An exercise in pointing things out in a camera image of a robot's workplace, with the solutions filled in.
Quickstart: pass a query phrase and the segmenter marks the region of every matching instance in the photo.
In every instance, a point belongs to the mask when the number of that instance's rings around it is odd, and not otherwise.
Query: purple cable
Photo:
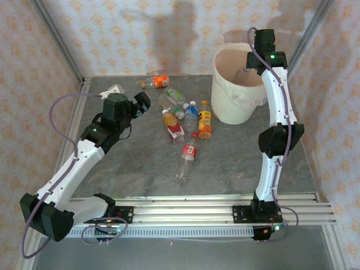
[[[67,168],[66,171],[64,171],[64,173],[59,177],[59,179],[49,188],[49,192],[53,191],[54,188],[69,174],[69,172],[71,171],[71,169],[74,167],[75,165],[75,162],[76,162],[76,159],[78,157],[78,146],[77,144],[71,139],[69,138],[68,136],[62,134],[54,125],[54,122],[52,120],[52,112],[54,110],[54,107],[55,105],[67,98],[67,97],[79,97],[79,96],[86,96],[86,97],[101,97],[100,95],[98,94],[85,94],[85,93],[74,93],[74,94],[66,94],[62,97],[59,97],[56,101],[54,101],[54,103],[51,105],[50,107],[50,110],[49,110],[49,120],[50,120],[50,124],[51,126],[53,127],[53,129],[56,131],[57,134],[59,134],[62,138],[66,139],[67,141],[71,142],[71,144],[73,145],[74,147],[74,158],[72,160],[72,162],[70,163],[70,166]],[[36,214],[36,212],[38,211],[40,205],[42,202],[44,202],[44,200],[47,198],[47,196],[50,194],[50,193],[45,193],[44,196],[38,201],[38,203],[35,205],[33,211],[31,212],[29,218],[28,218],[28,221],[26,221],[26,225],[25,225],[25,228],[24,228],[24,231],[22,232],[22,237],[21,237],[21,240],[20,240],[20,254],[23,258],[25,259],[30,259],[32,258],[33,256],[36,256],[40,251],[42,251],[45,246],[50,242],[50,238],[48,240],[46,240],[46,242],[37,250],[35,251],[34,253],[32,253],[31,255],[25,255],[25,250],[24,250],[24,245],[25,245],[25,238],[26,238],[26,233],[28,232],[28,229],[30,227],[30,223],[33,221],[33,218]]]
[[[286,95],[286,91],[285,91],[285,88],[284,88],[284,85],[282,84],[281,82],[281,79],[280,77],[276,74],[276,72],[272,69],[272,67],[265,62],[264,59],[262,59],[262,57],[256,52],[255,48],[253,47],[252,43],[251,43],[251,40],[250,40],[250,33],[252,30],[255,30],[257,31],[257,29],[255,27],[251,27],[248,31],[247,31],[247,42],[252,50],[252,52],[254,53],[254,55],[259,59],[259,61],[261,63],[264,64],[264,66],[272,73],[272,75],[275,77],[275,79],[277,80],[277,83],[279,84],[280,88],[281,88],[281,91],[282,91],[282,95],[283,95],[283,99],[284,99],[284,105],[285,105],[285,114],[286,115],[289,115],[289,104],[287,103],[287,95]],[[286,236],[283,236],[283,237],[280,237],[280,238],[276,238],[276,239],[270,239],[270,240],[267,240],[267,241],[262,241],[262,242],[276,242],[276,241],[281,241],[281,240],[284,240],[286,238],[288,238],[290,235],[292,235],[294,232],[296,232],[296,230],[298,229],[299,227],[299,216],[297,214],[297,212],[290,208],[290,207],[287,207],[287,206],[281,206],[279,205],[278,201],[277,201],[277,194],[275,194],[274,192],[274,188],[275,188],[275,182],[276,182],[276,177],[277,177],[277,172],[278,172],[278,169],[279,169],[279,166],[283,166],[285,161],[286,161],[286,158],[287,158],[287,155],[289,154],[289,150],[290,150],[290,143],[291,143],[291,123],[290,123],[290,119],[289,118],[286,118],[286,122],[287,122],[287,127],[288,127],[288,133],[287,133],[287,143],[286,143],[286,148],[285,148],[285,153],[283,155],[283,159],[282,161],[280,161],[279,159],[277,159],[277,163],[275,165],[275,171],[274,171],[274,177],[272,179],[272,184],[271,184],[271,195],[274,199],[274,202],[275,204],[279,207],[279,208],[283,208],[283,209],[287,209],[291,212],[294,213],[295,215],[295,218],[296,218],[296,224],[295,224],[295,229],[288,235]]]
[[[94,220],[98,220],[98,221],[106,221],[108,219],[117,219],[119,221],[122,221],[125,223],[125,228],[121,231],[120,234],[118,234],[117,236],[115,236],[114,238],[112,238],[111,240],[106,240],[107,244],[110,244],[111,242],[113,242],[115,239],[118,239],[121,235],[123,235],[126,230],[128,229],[128,223],[126,222],[125,219],[123,218],[118,218],[118,217],[111,217],[111,218],[94,218]],[[88,227],[86,227],[82,232],[81,232],[81,239],[83,240],[83,243],[86,244],[86,245],[101,245],[102,244],[102,241],[100,242],[95,242],[95,243],[90,243],[90,242],[86,242],[85,241],[85,238],[84,238],[84,233],[87,229],[90,229],[90,228],[98,228],[98,229],[104,229],[104,227],[101,227],[101,226],[98,226],[98,225],[90,225]]]

